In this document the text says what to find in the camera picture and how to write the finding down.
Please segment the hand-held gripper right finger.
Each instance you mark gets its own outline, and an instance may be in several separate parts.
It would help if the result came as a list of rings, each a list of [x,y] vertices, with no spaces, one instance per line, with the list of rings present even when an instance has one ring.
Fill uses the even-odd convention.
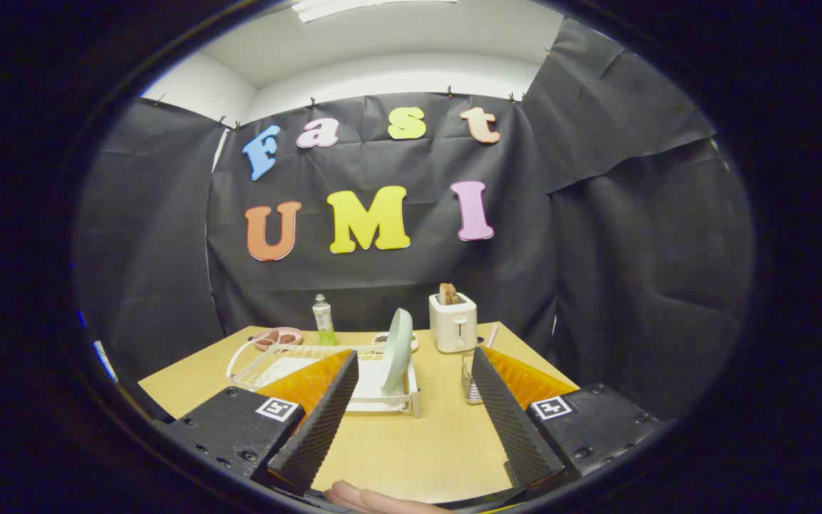
[[[477,348],[471,371],[519,488],[583,478],[663,426],[607,385],[575,388],[496,349]]]

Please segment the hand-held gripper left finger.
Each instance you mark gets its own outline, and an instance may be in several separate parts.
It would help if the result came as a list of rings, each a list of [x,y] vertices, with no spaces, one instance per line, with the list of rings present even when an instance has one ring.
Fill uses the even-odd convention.
[[[231,386],[158,430],[226,475],[306,493],[343,419],[359,358],[343,349],[251,391]]]

